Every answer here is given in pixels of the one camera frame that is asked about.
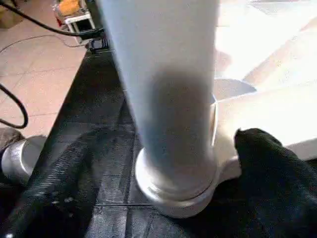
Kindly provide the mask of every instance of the floor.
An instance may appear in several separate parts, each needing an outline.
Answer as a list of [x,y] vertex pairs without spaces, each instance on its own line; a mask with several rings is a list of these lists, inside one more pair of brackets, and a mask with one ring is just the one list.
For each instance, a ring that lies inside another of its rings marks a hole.
[[[58,28],[51,0],[19,3],[26,14]],[[8,30],[0,29],[0,49],[40,35],[55,34],[23,20]],[[76,45],[72,37],[59,37]],[[69,48],[56,38],[45,37],[15,44],[0,54],[0,83],[22,101],[29,115],[29,125],[21,130],[24,136],[49,134],[85,52],[84,47]],[[9,122],[23,122],[19,108],[2,91],[0,112],[0,117]]]

